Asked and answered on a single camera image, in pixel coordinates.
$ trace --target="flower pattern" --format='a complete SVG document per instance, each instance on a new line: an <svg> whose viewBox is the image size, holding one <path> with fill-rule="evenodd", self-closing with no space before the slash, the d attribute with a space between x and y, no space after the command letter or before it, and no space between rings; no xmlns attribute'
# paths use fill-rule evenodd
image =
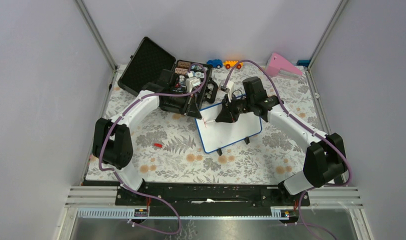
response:
<svg viewBox="0 0 406 240"><path fill-rule="evenodd" d="M135 98L118 86L124 69L124 65L118 69L104 118L119 113ZM224 67L214 69L213 80L220 84L228 73L229 70ZM252 65L234 70L231 80L235 82L236 89L244 92L242 81L254 76L262 79L269 96L275 93L263 73ZM300 79L273 77L272 80L281 98L294 113L314 127L321 127L304 73ZM221 102L224 94L218 91L215 103ZM262 132L251 137L248 145L240 141L224 148L222 156L216 152L206 154L202 151L193 118L157 109L131 134L134 149L131 161L148 182L275 185L301 171L305 155L274 125L262 121L262 127ZM155 143L162 144L162 148L155 147ZM90 156L86 179L116 181L111 171L99 170L98 162L96 157Z"/></svg>

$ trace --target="wall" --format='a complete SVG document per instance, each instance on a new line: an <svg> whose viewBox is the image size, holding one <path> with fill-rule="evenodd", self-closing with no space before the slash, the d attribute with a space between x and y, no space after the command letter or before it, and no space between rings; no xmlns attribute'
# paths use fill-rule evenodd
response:
<svg viewBox="0 0 406 240"><path fill-rule="evenodd" d="M111 70L73 0L0 0L0 240L48 240Z"/></svg>
<svg viewBox="0 0 406 240"><path fill-rule="evenodd" d="M340 0L85 0L108 49L127 64L148 36L177 59L309 59Z"/></svg>
<svg viewBox="0 0 406 240"><path fill-rule="evenodd" d="M375 239L406 239L406 0L350 1L312 73Z"/></svg>

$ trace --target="yellow toy car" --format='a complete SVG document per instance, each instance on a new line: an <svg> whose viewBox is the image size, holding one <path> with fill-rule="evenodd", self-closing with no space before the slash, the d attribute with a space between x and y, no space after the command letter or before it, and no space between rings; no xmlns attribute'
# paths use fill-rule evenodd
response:
<svg viewBox="0 0 406 240"><path fill-rule="evenodd" d="M230 69L232 66L237 64L239 61L224 61L223 65L225 66L226 69ZM243 63L240 62L240 64L237 66L237 69L241 69L243 66Z"/></svg>

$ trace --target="blue frame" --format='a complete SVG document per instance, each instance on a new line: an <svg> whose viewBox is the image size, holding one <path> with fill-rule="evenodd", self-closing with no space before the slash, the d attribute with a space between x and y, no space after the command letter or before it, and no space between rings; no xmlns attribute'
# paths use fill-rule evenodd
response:
<svg viewBox="0 0 406 240"><path fill-rule="evenodd" d="M205 110L205 109L209 109L209 108L213 108L213 107L215 107L215 106L217 106L217 105L219 105L219 104L222 104L222 102L219 102L219 103L217 103L217 104L214 104L214 105L211 105L211 106L202 108L202 109L200 109L200 111L201 111L201 110ZM240 139L240 140L238 140L238 141L235 141L235 142L232 142L232 143L230 143L230 144L228 144L228 145L222 146L222 147L220 147L220 148L218 148L218 149L216 149L216 150L207 152L206 149L205 149L205 144L203 143L203 140L202 140L202 134L200 134L199 125L197 124L197 119L196 119L196 118L194 119L194 122L195 122L195 125L196 125L196 127L197 127L198 136L200 137L201 145L203 146L203 151L204 151L206 154L211 154L211 153L213 153L213 152L216 152L218 149L226 148L226 147L228 147L228 146L230 146L230 145L233 145L233 144L238 143L238 142L240 142L240 141L243 141L243 140L245 139L245 138L242 138L242 139ZM257 133L255 133L255 134L253 134L253 135L247 136L247 137L250 138L250 137L253 137L254 135L258 135L258 134L260 134L260 133L262 132L263 129L262 129L262 118L261 118L261 117L259 117L259 122L260 122L260 131L257 132Z"/></svg>

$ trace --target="pink object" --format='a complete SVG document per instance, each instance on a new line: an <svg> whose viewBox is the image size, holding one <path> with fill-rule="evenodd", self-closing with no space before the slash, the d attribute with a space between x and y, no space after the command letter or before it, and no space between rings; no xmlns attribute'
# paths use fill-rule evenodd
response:
<svg viewBox="0 0 406 240"><path fill-rule="evenodd" d="M287 59L275 52L270 57L265 71L268 73L269 76L272 77L275 77L278 74L291 77L300 77L303 74L303 72L300 71L291 62L287 61Z"/></svg>

